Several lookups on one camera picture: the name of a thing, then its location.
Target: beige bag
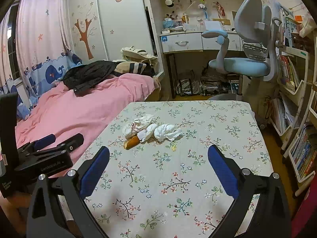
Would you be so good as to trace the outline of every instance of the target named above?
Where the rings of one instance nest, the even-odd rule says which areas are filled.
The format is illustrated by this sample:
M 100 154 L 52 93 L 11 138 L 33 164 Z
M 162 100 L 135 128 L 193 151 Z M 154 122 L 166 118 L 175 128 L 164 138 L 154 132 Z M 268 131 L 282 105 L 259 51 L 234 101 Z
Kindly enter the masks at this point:
M 150 55 L 145 50 L 132 47 L 123 47 L 121 49 L 122 58 L 125 61 L 133 61 L 140 63 L 149 63 L 156 73 L 159 72 L 158 58 Z

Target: black jacket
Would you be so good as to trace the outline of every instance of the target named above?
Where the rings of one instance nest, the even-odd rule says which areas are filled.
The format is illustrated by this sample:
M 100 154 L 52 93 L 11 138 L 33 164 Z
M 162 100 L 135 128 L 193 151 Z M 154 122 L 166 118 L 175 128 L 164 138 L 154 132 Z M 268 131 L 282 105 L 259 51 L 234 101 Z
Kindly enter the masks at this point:
M 87 89 L 103 82 L 119 63 L 96 61 L 76 66 L 66 72 L 63 82 L 69 89 L 73 89 L 76 95 L 80 95 Z

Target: window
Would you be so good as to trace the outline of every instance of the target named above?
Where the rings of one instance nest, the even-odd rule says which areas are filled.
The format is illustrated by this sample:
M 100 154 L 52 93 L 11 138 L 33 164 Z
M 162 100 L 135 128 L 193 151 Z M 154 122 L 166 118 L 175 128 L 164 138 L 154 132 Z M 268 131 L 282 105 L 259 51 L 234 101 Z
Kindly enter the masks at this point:
M 14 4 L 11 7 L 9 22 L 8 22 L 8 54 L 9 54 L 9 62 L 12 72 L 13 80 L 16 80 L 20 77 L 20 71 L 18 66 L 18 61 L 16 58 L 16 46 L 15 46 L 15 27 L 16 27 L 16 18 L 18 14 L 19 4 Z

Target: wooden floor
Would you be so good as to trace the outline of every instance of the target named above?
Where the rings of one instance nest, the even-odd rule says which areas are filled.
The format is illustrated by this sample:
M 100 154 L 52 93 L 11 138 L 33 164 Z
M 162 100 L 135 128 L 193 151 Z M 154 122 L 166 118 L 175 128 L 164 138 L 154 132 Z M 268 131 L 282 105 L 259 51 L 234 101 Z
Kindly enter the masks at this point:
M 210 96 L 176 96 L 173 101 L 207 100 L 208 98 L 210 98 Z M 298 186 L 289 160 L 287 160 L 286 164 L 282 163 L 283 156 L 281 155 L 281 140 L 277 135 L 274 135 L 275 130 L 270 125 L 261 131 L 261 133 L 264 138 L 267 151 L 270 155 L 273 170 L 281 177 L 288 200 L 289 210 L 291 216 L 293 216 L 297 211 L 299 204 L 302 201 L 302 197 L 305 195 L 305 192 L 300 196 L 300 198 L 293 198 L 293 194 L 298 189 Z

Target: blue office chair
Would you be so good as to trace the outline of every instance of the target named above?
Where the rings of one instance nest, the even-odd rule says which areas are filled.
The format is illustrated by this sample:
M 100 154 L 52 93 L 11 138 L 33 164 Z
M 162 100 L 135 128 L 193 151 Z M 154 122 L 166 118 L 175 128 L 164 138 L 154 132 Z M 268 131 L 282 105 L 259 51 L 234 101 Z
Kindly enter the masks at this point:
M 229 47 L 225 31 L 210 30 L 202 33 L 204 38 L 217 38 L 216 42 L 221 45 L 217 58 L 209 61 L 209 67 L 223 74 L 240 74 L 237 94 L 216 95 L 210 100 L 243 100 L 243 75 L 262 78 L 264 81 L 276 80 L 278 67 L 275 41 L 280 24 L 281 20 L 278 17 L 272 18 L 270 7 L 262 6 L 261 0 L 244 0 L 236 14 L 234 26 L 237 34 L 246 42 L 243 51 L 248 58 L 225 58 Z

